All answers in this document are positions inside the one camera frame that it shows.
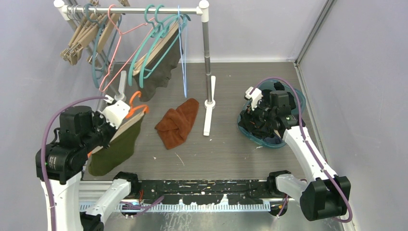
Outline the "olive green underwear cream waistband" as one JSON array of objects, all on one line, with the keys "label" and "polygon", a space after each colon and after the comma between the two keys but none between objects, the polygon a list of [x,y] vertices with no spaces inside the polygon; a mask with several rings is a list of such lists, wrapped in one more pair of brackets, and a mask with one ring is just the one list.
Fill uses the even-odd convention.
[{"label": "olive green underwear cream waistband", "polygon": [[123,125],[124,129],[118,130],[119,135],[111,140],[109,148],[100,148],[90,155],[90,175],[105,176],[133,156],[144,116],[143,112],[133,116]]}]

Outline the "navy underwear cream waistband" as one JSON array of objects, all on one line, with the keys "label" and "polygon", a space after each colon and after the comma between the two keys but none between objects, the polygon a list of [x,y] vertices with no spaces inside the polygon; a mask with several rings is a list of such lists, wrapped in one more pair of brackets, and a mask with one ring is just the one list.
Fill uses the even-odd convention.
[{"label": "navy underwear cream waistband", "polygon": [[278,145],[283,143],[283,139],[280,137],[279,133],[276,130],[269,130],[267,136],[263,139],[264,142]]}]

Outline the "orange hanger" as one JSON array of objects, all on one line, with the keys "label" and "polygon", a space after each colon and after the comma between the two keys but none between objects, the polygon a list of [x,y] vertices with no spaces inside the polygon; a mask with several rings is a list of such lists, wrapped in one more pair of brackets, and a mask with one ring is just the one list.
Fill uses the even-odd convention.
[{"label": "orange hanger", "polygon": [[113,136],[109,144],[118,140],[125,132],[127,132],[133,125],[139,122],[146,113],[149,113],[149,107],[146,104],[134,105],[133,101],[136,97],[141,97],[141,92],[136,91],[129,101],[130,111],[118,128],[116,134]]}]

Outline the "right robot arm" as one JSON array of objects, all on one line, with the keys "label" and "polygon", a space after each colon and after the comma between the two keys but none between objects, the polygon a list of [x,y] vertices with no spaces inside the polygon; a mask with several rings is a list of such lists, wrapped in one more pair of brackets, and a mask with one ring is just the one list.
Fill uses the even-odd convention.
[{"label": "right robot arm", "polygon": [[247,106],[241,111],[238,126],[250,137],[275,145],[287,144],[296,156],[305,180],[297,179],[288,170],[271,172],[267,191],[272,197],[282,194],[296,200],[305,218],[315,221],[348,215],[343,222],[350,222],[349,204],[351,183],[340,177],[324,160],[310,139],[302,119],[298,95],[285,90],[260,90],[249,87],[244,98]]}]

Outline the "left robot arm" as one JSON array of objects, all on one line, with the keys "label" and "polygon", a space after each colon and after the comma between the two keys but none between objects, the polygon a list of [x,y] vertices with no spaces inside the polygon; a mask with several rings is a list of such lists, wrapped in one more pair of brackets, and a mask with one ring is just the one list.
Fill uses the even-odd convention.
[{"label": "left robot arm", "polygon": [[56,116],[60,120],[54,140],[37,152],[37,177],[47,199],[51,231],[102,231],[110,214],[125,198],[140,194],[138,176],[118,173],[97,202],[80,211],[79,187],[88,155],[97,147],[107,148],[128,115],[130,106],[118,101],[102,111],[89,106],[70,106]]}]

